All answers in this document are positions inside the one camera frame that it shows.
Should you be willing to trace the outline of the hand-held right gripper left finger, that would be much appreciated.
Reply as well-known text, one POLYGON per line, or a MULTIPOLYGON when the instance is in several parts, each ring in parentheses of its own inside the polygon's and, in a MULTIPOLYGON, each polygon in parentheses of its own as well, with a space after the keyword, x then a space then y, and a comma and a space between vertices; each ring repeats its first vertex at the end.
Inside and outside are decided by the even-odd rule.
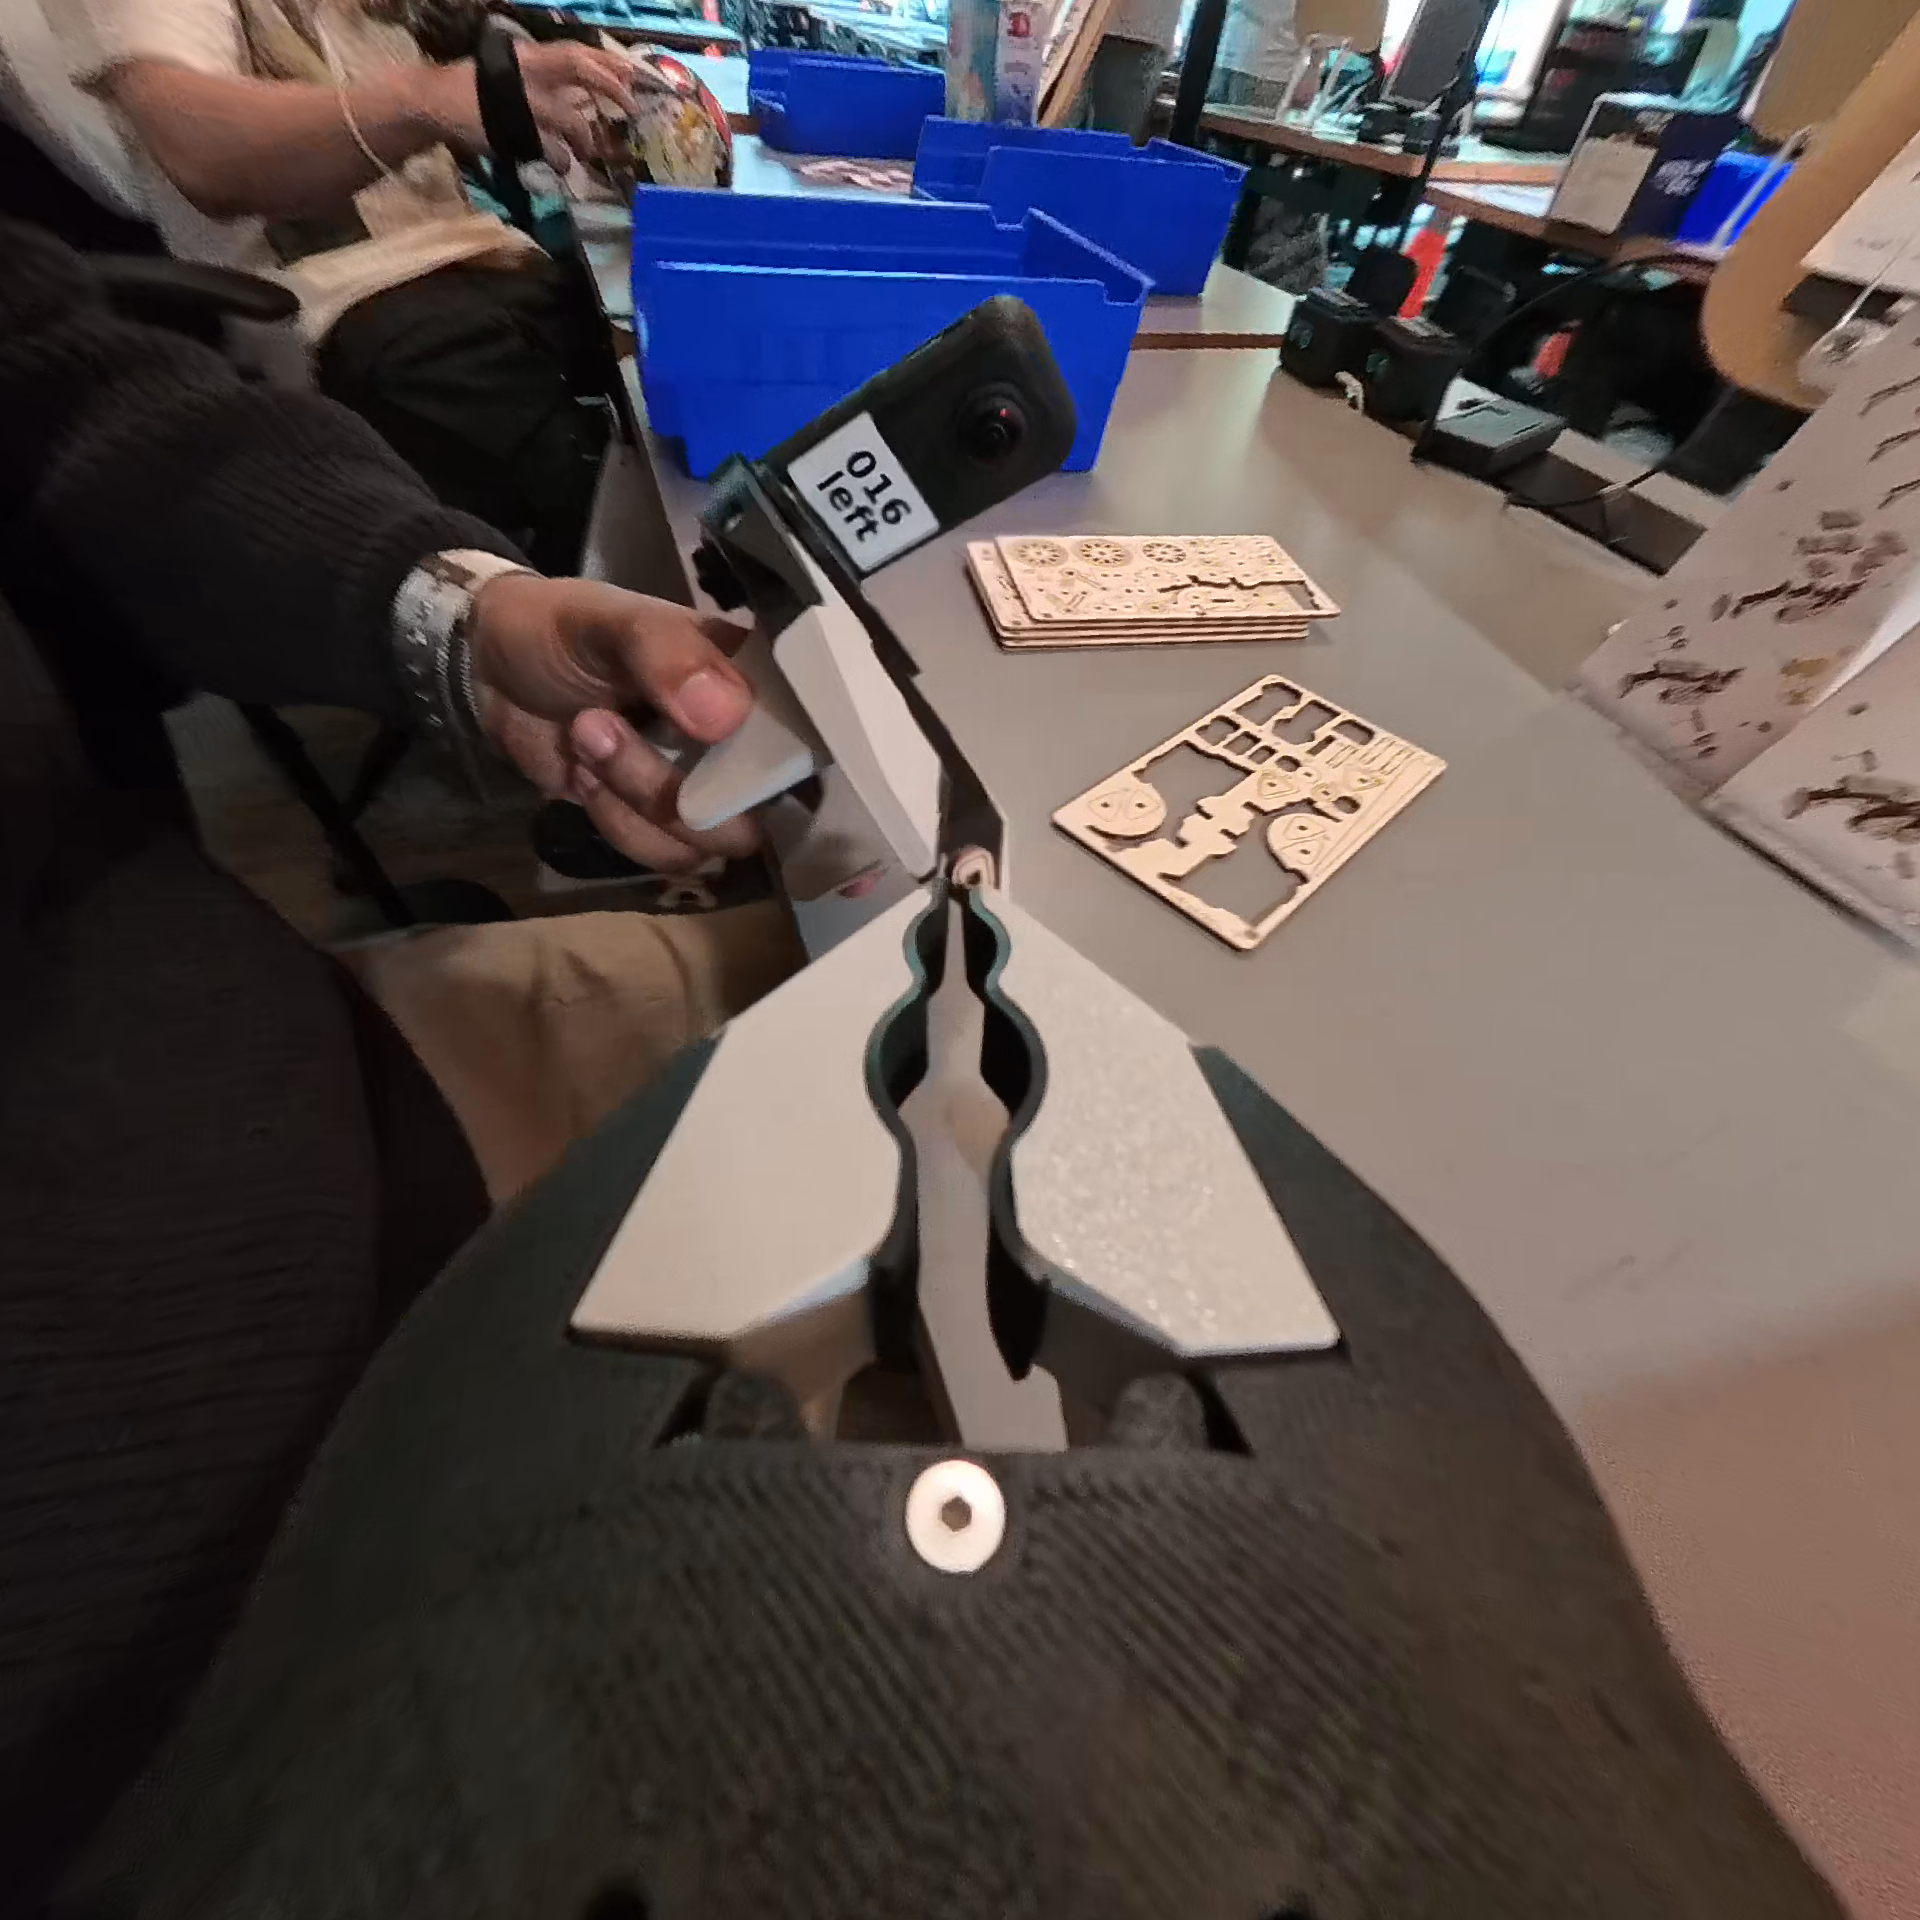
POLYGON ((571 1310, 573 1342, 769 1377, 802 1407, 870 1362, 915 1367, 940 1431, 962 1431, 924 1324, 903 1119, 928 1076, 947 905, 947 886, 915 889, 706 1047, 571 1310))

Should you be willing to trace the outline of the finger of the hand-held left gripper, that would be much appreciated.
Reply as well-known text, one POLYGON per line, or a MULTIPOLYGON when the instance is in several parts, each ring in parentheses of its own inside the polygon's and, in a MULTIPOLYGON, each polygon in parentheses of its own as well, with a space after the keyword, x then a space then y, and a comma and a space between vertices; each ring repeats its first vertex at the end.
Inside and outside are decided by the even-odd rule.
POLYGON ((867 625, 844 605, 802 611, 784 630, 784 680, 881 839, 915 880, 938 876, 943 767, 867 625))

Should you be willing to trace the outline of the person's left forearm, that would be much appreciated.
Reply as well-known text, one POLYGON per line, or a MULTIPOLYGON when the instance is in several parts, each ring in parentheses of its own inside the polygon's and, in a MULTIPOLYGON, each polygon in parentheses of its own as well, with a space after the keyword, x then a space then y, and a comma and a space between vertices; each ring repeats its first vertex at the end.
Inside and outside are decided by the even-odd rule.
POLYGON ((342 406, 131 323, 27 223, 0 262, 0 541, 6 839, 87 789, 50 640, 232 702, 409 717, 402 590, 448 555, 521 569, 342 406))

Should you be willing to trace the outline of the grey desk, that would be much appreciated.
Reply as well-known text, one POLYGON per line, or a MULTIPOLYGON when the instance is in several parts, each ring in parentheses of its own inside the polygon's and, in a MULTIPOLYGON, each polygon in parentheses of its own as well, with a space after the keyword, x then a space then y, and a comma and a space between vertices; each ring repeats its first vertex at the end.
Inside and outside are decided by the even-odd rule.
POLYGON ((1005 808, 1015 901, 1478 1287, 1756 1779, 1858 1914, 1917 1914, 1917 956, 1561 692, 1651 575, 1271 349, 1136 349, 1098 465, 1002 531, 1263 531, 1340 603, 1297 649, 1002 655, 957 541, 877 583, 1005 808), (1445 777, 1234 955, 1051 814, 1263 671, 1445 777))

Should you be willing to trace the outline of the person's left hand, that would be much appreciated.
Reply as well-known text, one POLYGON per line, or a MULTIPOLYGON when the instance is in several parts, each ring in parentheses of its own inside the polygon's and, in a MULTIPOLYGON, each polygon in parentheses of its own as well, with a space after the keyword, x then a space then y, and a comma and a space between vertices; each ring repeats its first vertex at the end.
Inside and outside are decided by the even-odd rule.
POLYGON ((735 671, 748 625, 587 580, 500 575, 465 617, 474 714, 496 754, 547 803, 584 807, 612 854, 651 871, 753 857, 753 819, 696 830, 683 777, 645 717, 711 750, 735 738, 753 689, 735 671))

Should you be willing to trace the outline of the large blue plastic bin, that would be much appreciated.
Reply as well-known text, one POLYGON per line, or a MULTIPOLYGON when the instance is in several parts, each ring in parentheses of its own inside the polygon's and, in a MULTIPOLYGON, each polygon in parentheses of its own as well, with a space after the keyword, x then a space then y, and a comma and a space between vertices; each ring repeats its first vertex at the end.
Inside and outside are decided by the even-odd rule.
POLYGON ((1040 317, 1076 399, 1063 472, 1091 472, 1150 291, 1040 210, 1002 223, 987 203, 898 198, 631 198, 641 391, 696 479, 769 452, 992 297, 1040 317))

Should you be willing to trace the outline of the person's khaki pants leg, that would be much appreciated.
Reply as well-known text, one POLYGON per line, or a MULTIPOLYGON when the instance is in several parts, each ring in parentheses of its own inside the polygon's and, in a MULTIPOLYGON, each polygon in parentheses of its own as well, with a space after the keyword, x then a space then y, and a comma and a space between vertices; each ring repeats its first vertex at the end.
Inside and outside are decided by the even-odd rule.
POLYGON ((336 951, 396 1022, 506 1205, 641 1094, 802 967, 794 914, 584 910, 444 922, 336 951))

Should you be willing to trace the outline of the wooden puzzle sheet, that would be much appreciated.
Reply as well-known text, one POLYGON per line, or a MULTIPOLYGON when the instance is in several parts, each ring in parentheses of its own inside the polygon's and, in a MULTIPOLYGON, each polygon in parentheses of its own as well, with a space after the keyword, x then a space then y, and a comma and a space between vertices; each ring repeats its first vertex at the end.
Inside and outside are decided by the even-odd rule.
POLYGON ((1263 676, 1052 808, 1052 830, 1254 955, 1405 814, 1445 764, 1263 676))

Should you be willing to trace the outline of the black charger block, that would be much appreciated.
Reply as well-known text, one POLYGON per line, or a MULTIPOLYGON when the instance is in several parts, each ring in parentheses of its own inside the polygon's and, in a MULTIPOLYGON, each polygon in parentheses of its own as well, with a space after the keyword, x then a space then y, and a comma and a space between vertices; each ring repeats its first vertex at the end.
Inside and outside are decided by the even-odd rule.
POLYGON ((1419 431, 1441 414, 1467 354, 1455 333, 1426 317, 1380 317, 1358 368, 1361 414, 1419 431))
POLYGON ((1278 371, 1312 391, 1340 391, 1351 377, 1361 384, 1380 349, 1380 328, 1383 315, 1347 289, 1312 289, 1288 311, 1278 371))

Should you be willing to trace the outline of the silver wristwatch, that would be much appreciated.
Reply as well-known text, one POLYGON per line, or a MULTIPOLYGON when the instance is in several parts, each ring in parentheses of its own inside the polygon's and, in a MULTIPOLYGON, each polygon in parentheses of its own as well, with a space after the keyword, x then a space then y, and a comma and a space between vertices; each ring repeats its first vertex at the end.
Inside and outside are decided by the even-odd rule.
POLYGON ((471 754, 483 739, 465 630, 481 591, 519 575, 525 567, 513 559, 448 549, 418 563, 390 595, 390 663, 404 702, 444 750, 471 754))

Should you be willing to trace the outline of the flat black device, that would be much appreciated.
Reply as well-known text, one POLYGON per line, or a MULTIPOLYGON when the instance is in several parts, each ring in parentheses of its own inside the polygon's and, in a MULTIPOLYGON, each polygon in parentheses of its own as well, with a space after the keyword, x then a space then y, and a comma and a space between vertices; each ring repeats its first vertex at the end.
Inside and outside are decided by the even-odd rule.
POLYGON ((1416 431, 1409 456, 1445 465, 1478 483, 1497 483, 1544 456, 1561 434, 1561 419, 1512 395, 1472 391, 1416 431))

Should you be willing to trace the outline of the person's dark sweater torso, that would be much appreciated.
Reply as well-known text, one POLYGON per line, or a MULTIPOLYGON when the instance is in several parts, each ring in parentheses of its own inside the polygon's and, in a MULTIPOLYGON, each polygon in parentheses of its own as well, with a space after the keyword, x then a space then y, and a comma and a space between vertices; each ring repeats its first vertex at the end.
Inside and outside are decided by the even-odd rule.
POLYGON ((94 777, 15 615, 0 717, 0 1891, 42 1914, 489 1195, 348 971, 94 777))

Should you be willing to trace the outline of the black cardboard box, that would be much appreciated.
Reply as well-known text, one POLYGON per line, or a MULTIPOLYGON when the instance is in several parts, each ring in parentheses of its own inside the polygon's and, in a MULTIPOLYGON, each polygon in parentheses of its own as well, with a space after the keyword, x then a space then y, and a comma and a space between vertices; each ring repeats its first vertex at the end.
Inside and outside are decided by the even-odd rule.
POLYGON ((1672 238, 1741 110, 1603 95, 1549 192, 1544 223, 1617 238, 1672 238))

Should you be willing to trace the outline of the small blue box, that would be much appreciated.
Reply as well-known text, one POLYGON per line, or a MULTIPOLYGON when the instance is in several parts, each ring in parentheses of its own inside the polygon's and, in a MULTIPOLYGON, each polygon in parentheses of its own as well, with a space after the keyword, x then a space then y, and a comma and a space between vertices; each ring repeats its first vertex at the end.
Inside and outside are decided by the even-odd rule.
POLYGON ((1788 172, 1788 153, 1721 153, 1672 238, 1707 253, 1730 250, 1788 172))

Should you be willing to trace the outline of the curved wooden board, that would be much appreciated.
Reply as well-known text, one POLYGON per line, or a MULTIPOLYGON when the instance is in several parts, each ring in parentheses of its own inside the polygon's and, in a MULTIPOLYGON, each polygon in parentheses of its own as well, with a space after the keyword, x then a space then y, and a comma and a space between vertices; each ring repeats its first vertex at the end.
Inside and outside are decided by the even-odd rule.
POLYGON ((1917 125, 1920 23, 1913 18, 1707 283, 1702 346, 1730 387, 1794 414, 1824 406, 1824 391, 1804 377, 1821 328, 1788 315, 1788 297, 1807 274, 1807 253, 1893 167, 1917 125))

